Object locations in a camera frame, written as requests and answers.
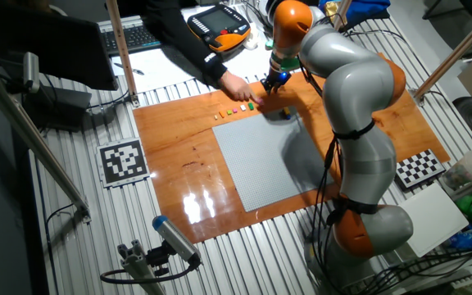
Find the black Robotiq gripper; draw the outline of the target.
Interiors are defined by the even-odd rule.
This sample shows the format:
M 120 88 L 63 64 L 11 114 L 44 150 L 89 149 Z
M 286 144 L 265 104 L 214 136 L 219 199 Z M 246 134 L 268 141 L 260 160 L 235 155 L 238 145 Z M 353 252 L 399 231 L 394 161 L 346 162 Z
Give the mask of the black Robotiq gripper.
M 260 82 L 267 93 L 277 93 L 279 88 L 286 84 L 290 77 L 289 71 L 277 71 L 270 68 L 269 74 L 264 79 L 261 79 Z

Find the person hand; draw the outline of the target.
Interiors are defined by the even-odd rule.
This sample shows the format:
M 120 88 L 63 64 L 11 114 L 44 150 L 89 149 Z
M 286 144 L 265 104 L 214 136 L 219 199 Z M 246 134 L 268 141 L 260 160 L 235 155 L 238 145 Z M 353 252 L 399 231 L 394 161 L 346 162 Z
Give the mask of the person hand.
M 226 71 L 218 80 L 220 88 L 234 101 L 253 101 L 261 105 L 263 100 L 258 97 L 247 82 L 237 75 Z

